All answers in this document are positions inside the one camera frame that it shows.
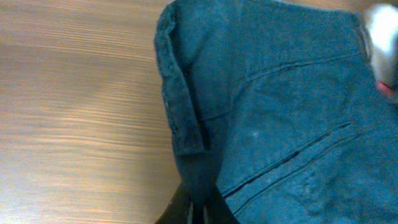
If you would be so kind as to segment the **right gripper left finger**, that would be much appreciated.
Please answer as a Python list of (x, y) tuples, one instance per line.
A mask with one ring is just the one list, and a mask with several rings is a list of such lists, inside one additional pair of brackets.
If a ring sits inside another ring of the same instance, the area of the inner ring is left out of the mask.
[(155, 224), (189, 224), (192, 223), (192, 217), (193, 207), (189, 192), (180, 184)]

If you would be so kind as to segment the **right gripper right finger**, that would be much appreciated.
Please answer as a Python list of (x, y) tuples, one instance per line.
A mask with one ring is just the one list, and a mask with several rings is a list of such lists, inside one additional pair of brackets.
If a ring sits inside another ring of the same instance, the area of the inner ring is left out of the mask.
[(205, 224), (240, 224), (217, 187), (205, 201), (204, 221)]

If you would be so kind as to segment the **navy blue shorts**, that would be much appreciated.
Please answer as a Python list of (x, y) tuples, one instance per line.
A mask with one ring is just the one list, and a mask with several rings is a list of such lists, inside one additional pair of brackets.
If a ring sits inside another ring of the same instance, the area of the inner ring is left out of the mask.
[(240, 223), (397, 222), (397, 102), (364, 14), (173, 1), (154, 45), (192, 223), (215, 187)]

